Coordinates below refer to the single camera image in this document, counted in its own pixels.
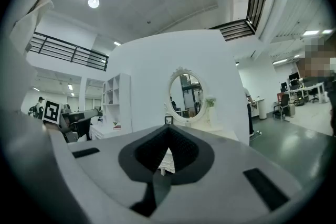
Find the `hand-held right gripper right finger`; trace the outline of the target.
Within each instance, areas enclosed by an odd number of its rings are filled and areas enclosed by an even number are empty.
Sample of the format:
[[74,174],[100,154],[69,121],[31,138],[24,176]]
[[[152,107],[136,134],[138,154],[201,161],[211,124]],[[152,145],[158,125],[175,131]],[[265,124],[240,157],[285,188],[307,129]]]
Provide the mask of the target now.
[[167,196],[168,218],[259,218],[270,213],[244,171],[258,168],[288,198],[301,189],[286,170],[244,143],[181,127],[206,141],[214,150],[214,164],[198,182],[173,186]]

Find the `beige box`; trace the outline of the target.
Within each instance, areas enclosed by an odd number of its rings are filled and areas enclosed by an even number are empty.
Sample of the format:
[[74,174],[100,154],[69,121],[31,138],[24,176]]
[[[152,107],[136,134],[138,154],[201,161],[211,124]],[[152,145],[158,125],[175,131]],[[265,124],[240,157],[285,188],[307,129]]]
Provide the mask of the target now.
[[293,103],[289,103],[285,108],[284,108],[284,112],[286,114],[286,116],[288,117],[294,117],[296,111],[295,111],[295,105]]

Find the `oval white framed mirror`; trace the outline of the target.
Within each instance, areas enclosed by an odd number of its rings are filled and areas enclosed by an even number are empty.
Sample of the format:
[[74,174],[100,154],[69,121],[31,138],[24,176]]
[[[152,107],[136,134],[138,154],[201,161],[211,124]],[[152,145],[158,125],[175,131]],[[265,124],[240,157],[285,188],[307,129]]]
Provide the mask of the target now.
[[206,97],[200,77],[190,69],[178,67],[167,86],[165,115],[171,115],[175,125],[201,129],[209,125]]

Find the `black office chair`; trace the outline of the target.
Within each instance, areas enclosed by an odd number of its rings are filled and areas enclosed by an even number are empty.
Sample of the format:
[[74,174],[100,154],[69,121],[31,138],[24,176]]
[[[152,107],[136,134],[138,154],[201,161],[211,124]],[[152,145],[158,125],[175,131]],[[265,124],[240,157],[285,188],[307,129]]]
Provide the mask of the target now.
[[317,88],[313,88],[312,90],[309,91],[309,95],[312,96],[312,98],[309,100],[309,102],[311,103],[315,103],[316,101],[319,101],[320,98],[319,98],[319,87]]
[[273,117],[280,120],[285,120],[286,114],[289,109],[289,94],[283,94],[281,100],[277,105],[274,106]]

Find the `white dressing table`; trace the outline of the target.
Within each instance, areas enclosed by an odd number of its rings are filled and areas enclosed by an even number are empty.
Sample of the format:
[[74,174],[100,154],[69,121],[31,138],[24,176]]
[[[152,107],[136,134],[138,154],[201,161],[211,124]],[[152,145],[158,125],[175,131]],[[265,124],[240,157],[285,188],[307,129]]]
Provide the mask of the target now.
[[164,146],[160,152],[158,171],[162,175],[176,174],[188,166],[198,163],[198,159],[209,159],[215,153],[203,149],[203,144],[217,144],[224,141],[236,141],[234,131],[225,131],[222,127],[193,128],[189,124],[170,125],[165,131],[160,144]]

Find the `white office desk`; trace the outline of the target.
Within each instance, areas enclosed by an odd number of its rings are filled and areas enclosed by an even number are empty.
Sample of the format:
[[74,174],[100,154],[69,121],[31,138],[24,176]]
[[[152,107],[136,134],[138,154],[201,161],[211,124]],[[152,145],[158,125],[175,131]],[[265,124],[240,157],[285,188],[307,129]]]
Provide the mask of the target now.
[[304,95],[305,91],[311,91],[311,90],[314,90],[314,89],[317,89],[317,91],[318,91],[318,101],[319,101],[319,103],[326,103],[326,101],[325,101],[325,88],[324,88],[323,82],[314,84],[314,85],[309,86],[309,87],[303,87],[303,88],[299,88],[299,89],[295,89],[295,90],[289,90],[289,91],[286,91],[285,93],[290,94],[290,93],[301,92],[301,94],[303,96],[305,96]]

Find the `person's left forearm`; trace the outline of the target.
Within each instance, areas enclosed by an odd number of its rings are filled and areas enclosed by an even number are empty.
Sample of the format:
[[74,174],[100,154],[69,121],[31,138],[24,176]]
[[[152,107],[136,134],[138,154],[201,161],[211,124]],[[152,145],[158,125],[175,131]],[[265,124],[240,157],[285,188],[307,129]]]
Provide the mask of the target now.
[[47,121],[43,121],[44,124],[44,130],[46,130],[47,132],[60,132],[60,128],[57,124],[54,123],[50,123]]

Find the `white ribbed vase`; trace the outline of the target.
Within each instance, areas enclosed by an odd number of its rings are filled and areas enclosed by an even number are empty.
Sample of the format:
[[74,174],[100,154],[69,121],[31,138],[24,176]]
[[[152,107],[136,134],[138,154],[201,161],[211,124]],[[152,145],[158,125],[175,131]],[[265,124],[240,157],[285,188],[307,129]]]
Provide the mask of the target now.
[[218,118],[216,109],[214,106],[207,108],[208,123],[212,129],[218,127]]

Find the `white low cabinet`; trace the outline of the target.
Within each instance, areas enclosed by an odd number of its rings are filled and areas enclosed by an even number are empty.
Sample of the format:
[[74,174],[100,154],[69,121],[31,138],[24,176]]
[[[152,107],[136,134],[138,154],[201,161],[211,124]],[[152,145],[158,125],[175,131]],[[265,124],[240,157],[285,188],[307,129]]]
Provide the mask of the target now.
[[132,133],[131,127],[121,126],[121,128],[114,129],[114,125],[91,125],[90,126],[90,133],[92,140],[101,140],[105,138],[112,138],[116,136],[121,136],[125,134]]

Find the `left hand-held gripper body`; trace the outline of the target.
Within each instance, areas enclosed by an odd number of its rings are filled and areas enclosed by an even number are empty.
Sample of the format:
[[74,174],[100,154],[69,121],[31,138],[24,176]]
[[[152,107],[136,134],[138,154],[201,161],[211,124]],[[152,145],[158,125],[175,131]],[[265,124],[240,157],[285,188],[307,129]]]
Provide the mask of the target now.
[[61,115],[62,113],[71,112],[72,111],[67,104],[63,105],[47,100],[44,105],[42,121],[57,124],[60,128],[60,133],[67,143],[91,140],[91,119],[68,121],[68,119],[65,120]]

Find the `black computer monitor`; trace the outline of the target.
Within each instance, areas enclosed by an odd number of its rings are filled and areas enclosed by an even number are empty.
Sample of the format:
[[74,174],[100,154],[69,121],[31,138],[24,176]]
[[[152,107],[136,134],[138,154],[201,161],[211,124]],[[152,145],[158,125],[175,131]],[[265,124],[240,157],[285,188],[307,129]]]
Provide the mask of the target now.
[[300,79],[300,76],[299,76],[299,74],[297,72],[289,75],[289,83],[290,83],[290,85],[291,86],[297,85],[299,79]]

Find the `white round pedestal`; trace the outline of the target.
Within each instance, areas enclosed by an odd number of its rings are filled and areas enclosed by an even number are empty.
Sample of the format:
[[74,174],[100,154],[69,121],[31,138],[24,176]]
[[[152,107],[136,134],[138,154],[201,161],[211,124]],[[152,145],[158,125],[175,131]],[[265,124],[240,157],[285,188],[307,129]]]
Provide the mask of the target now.
[[256,103],[257,103],[257,108],[258,108],[258,112],[259,112],[259,118],[261,120],[265,120],[267,118],[265,98],[257,99]]

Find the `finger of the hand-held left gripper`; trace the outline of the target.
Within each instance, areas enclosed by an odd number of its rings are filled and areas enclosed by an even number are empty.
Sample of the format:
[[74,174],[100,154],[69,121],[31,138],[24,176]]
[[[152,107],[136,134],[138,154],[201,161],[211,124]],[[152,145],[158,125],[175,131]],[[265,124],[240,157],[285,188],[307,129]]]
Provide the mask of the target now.
[[63,118],[68,121],[79,121],[82,119],[90,119],[96,116],[102,116],[102,111],[98,111],[97,109],[84,110],[78,112],[71,113],[62,113]]

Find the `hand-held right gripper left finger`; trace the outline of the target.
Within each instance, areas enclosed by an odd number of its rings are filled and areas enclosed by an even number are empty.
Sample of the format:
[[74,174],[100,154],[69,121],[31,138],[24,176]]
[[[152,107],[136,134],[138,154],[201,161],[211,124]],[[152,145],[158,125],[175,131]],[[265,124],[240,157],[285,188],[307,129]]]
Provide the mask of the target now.
[[113,201],[150,216],[169,194],[169,175],[156,169],[148,182],[134,181],[132,174],[142,174],[142,164],[134,156],[134,149],[120,154],[128,144],[159,129],[149,129],[101,140],[70,143],[70,151],[88,177]]

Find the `person's white shirt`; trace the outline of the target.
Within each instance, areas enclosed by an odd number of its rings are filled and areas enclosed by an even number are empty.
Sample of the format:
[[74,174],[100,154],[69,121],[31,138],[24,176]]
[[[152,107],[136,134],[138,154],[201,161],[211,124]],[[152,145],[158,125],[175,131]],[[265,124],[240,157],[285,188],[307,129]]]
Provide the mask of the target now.
[[0,24],[0,110],[18,111],[36,74],[26,48],[51,0],[12,0]]

